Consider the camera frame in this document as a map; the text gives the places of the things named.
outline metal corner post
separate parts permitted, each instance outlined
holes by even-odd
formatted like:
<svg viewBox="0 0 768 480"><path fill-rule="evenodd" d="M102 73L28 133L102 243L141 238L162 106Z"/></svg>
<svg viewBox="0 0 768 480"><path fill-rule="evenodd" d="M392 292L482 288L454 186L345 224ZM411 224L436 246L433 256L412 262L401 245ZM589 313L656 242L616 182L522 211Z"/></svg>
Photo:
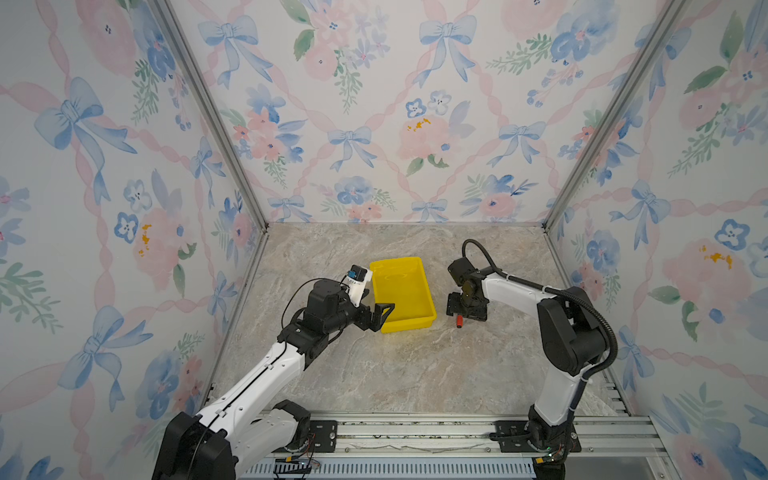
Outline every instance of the metal corner post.
<svg viewBox="0 0 768 480"><path fill-rule="evenodd" d="M163 35L165 35L184 76L187 78L192 95L194 95L203 115L210 123L211 134L214 136L224 161L227 162L227 166L233 174L235 184L240 189L240 192L242 192L245 203L256 219L259 229L262 233L266 232L266 218L259 208L256 195L248 182L243 165L238 160L232 142L227 135L227 129L221 120L221 116L219 116L214 99L205 85L203 74L192 55L187 38L179 26L173 7L171 7L168 0L149 0L147 3L152 14L157 19L160 29Z"/></svg>
<svg viewBox="0 0 768 480"><path fill-rule="evenodd" d="M581 158L576 163L576 167L565 181L563 189L558 195L557 200L554 202L554 206L549 210L549 214L544 222L544 229L546 232L551 230L558 218L560 218L565 212L565 209L568 208L568 202L571 201L571 198L581 185L584 176L594 163L594 159L601 152L603 145L605 145L605 142L611 136L614 125L619 121L621 115L624 114L627 105L637 93L637 89L644 80L646 73L650 71L654 61L656 61L658 55L661 54L661 51L664 49L664 46L672 35L674 27L680 20L688 3L690 3L689 0L669 0L664 6L664 10L656 20L653 30L648 35L648 40L632 62L632 65L627 72L626 79L619 87L616 95L611 99L611 103L608 104L605 114L603 115L598 128L594 132L592 140L590 140L584 147L584 153L581 155Z"/></svg>

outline mounting plate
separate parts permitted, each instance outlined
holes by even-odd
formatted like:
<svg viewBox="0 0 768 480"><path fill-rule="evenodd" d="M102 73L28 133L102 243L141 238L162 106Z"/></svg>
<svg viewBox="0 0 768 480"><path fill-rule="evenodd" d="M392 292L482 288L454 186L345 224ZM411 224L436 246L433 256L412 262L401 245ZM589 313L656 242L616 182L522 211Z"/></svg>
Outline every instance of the mounting plate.
<svg viewBox="0 0 768 480"><path fill-rule="evenodd" d="M502 435L524 435L525 424L527 420L497 420L493 422L496 427L496 432ZM579 453L581 451L581 443L578 441L578 436L575 439L571 439L571 453ZM510 440L500 440L498 442L502 449L502 453L520 453L520 452L536 452L537 450L528 444L528 441L512 442Z"/></svg>

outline wire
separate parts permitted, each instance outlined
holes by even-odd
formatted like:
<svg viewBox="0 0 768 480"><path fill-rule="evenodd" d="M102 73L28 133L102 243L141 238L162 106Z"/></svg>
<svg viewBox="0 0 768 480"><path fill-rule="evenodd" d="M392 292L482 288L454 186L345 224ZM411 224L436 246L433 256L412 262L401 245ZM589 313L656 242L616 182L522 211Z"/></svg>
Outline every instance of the wire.
<svg viewBox="0 0 768 480"><path fill-rule="evenodd" d="M293 295L291 295L291 297L290 297L290 300L288 300L288 303L286 304L286 308L285 308L285 310L283 310L283 315L282 315L282 316L280 316L280 329L284 329L284 328L285 328L285 318L286 318L286 312L288 311L288 307L290 306L290 303L291 303L291 302L293 302L293 298L294 298L294 297L296 297L296 294L299 292L299 290L301 290L301 289L302 289L302 287L303 287L303 286L305 286L305 285L306 285L306 284L308 284L309 282L314 282L315 280L330 280L330 281L332 281L332 282L336 282L336 283L338 283L338 284L339 284L339 285L341 285L341 286L344 286L344 287L346 287L346 288L347 288L347 290L349 290L349 285L345 285L344 283L341 283L341 282L339 282L338 280L334 280L334 279L332 279L332 278L325 278L324 276L318 276L317 278L313 278L313 279L311 279L311 280L307 280L306 282L302 283L302 284L299 286L299 288L297 288L297 289L296 289L296 291L295 291L295 292L293 292Z"/></svg>

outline pink flower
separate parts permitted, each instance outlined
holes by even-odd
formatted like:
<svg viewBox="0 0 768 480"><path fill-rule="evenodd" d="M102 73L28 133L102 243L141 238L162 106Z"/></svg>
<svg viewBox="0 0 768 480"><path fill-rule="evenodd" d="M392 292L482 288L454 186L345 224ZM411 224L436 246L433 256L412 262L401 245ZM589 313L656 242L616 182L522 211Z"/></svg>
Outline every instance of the pink flower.
<svg viewBox="0 0 768 480"><path fill-rule="evenodd" d="M742 51L730 62L730 71L720 80L722 91L730 95L732 102L743 104L752 92L765 86L768 81L768 54L765 45L753 53Z"/></svg>
<svg viewBox="0 0 768 480"><path fill-rule="evenodd" d="M250 137L248 136L248 129L245 128L242 125L237 125L236 127L233 127L235 129L235 135L234 138L236 141L240 141L240 139L250 140Z"/></svg>
<svg viewBox="0 0 768 480"><path fill-rule="evenodd" d="M346 212L349 214L349 218L352 220L360 220L366 214L362 209L362 205L350 207L346 209Z"/></svg>
<svg viewBox="0 0 768 480"><path fill-rule="evenodd" d="M136 42L127 13L117 2L75 0L80 34L96 60L114 74L132 78Z"/></svg>
<svg viewBox="0 0 768 480"><path fill-rule="evenodd" d="M584 143L588 142L590 138L592 138L592 134L594 133L594 127L582 127L581 133L576 134L573 136L574 140L582 140Z"/></svg>
<svg viewBox="0 0 768 480"><path fill-rule="evenodd" d="M680 107L680 126L692 130L712 120L720 110L722 94L714 88L703 88L683 102Z"/></svg>
<svg viewBox="0 0 768 480"><path fill-rule="evenodd" d="M672 454L686 480L722 480L730 477L717 455L692 435L675 435Z"/></svg>
<svg viewBox="0 0 768 480"><path fill-rule="evenodd" d="M443 157L448 163L447 156L456 150L456 147L451 145L448 122L442 118L415 118L405 122L400 130L400 149L397 154L403 160L423 158L426 161L430 154L434 154L435 161Z"/></svg>
<svg viewBox="0 0 768 480"><path fill-rule="evenodd" d="M560 18L565 5L562 0L507 0L502 2L502 22L522 42L523 38L548 30Z"/></svg>
<svg viewBox="0 0 768 480"><path fill-rule="evenodd" d="M254 144L250 149L250 153L254 158L263 158L274 162L281 155L284 155L284 150L287 149L283 142L277 140L275 133L276 131L263 131L261 135L255 137Z"/></svg>
<svg viewBox="0 0 768 480"><path fill-rule="evenodd" d="M344 2L337 1L331 5L325 2L318 2L320 11L310 13L310 21L315 30L315 41L318 39L322 43L335 45L336 47L346 47L349 42L347 35L352 27L352 21L349 19L349 13L343 11Z"/></svg>
<svg viewBox="0 0 768 480"><path fill-rule="evenodd" d="M706 238L689 242L680 256L664 261L662 272L682 300L696 305L688 321L698 322L696 332L704 342L713 343L718 335L732 342L733 332L747 326L736 309L750 295L752 279L742 260L723 245Z"/></svg>
<svg viewBox="0 0 768 480"><path fill-rule="evenodd" d="M483 217L508 217L515 211L517 202L510 194L488 195L480 204Z"/></svg>
<svg viewBox="0 0 768 480"><path fill-rule="evenodd" d="M262 109L261 114L257 114L254 111L249 111L248 116L251 118L248 121L249 130L259 131L262 133L277 131L277 124L270 121L270 113L266 110L266 108Z"/></svg>
<svg viewBox="0 0 768 480"><path fill-rule="evenodd" d="M600 298L603 294L603 276L599 272L595 271L594 267L589 262L584 262L578 267L578 272L581 274L581 283L579 286L587 292L589 298L593 301Z"/></svg>
<svg viewBox="0 0 768 480"><path fill-rule="evenodd" d="M252 231L253 225L248 215L242 212L237 214L232 222L232 238L235 240L235 245L245 247Z"/></svg>
<svg viewBox="0 0 768 480"><path fill-rule="evenodd" d="M194 383L197 381L197 374L200 371L200 368L203 366L203 360L198 359L197 355L192 355L188 360L187 363L184 364L184 367L181 369L181 373L179 375L179 384L181 385L182 389L190 389L194 385Z"/></svg>
<svg viewBox="0 0 768 480"><path fill-rule="evenodd" d="M309 49L304 57L304 68L310 77L325 81L336 71L336 54L328 45L318 41Z"/></svg>
<svg viewBox="0 0 768 480"><path fill-rule="evenodd" d="M362 218L364 220L371 220L372 218L381 218L382 208L373 202L366 202L362 205Z"/></svg>
<svg viewBox="0 0 768 480"><path fill-rule="evenodd" d="M187 219L168 216L159 207L141 219L134 241L134 259L138 269L150 276L157 291L168 287L170 272L179 263L179 249L187 249L186 224Z"/></svg>

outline black motor joint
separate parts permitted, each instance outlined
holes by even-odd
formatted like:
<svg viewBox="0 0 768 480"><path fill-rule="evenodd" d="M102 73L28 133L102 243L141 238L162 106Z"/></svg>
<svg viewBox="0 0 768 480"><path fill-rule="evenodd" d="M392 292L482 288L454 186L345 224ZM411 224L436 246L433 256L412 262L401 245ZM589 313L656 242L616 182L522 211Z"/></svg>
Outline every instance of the black motor joint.
<svg viewBox="0 0 768 480"><path fill-rule="evenodd" d="M357 265L349 272L359 280L367 274L366 269ZM368 294L369 290L365 289L362 298ZM394 303L377 303L373 311L367 305L355 306L349 298L347 285L335 280L317 280L307 298L306 307L293 314L277 341L290 343L299 353L305 354L306 369L329 343L338 338L338 333L330 338L331 333L341 332L352 324L361 330L378 332L394 309Z"/></svg>

